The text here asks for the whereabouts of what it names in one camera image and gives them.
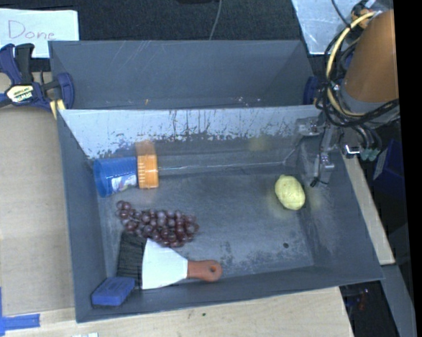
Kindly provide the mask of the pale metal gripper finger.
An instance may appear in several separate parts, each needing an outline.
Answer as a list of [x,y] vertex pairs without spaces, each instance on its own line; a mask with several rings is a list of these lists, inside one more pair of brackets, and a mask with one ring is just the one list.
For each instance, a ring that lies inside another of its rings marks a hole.
[[320,154],[320,165],[321,165],[321,183],[328,184],[333,172],[336,169],[331,155],[328,152]]
[[311,181],[309,186],[312,188],[316,187],[318,184],[322,184],[321,179],[321,154],[317,154],[314,158],[313,164],[311,165]]

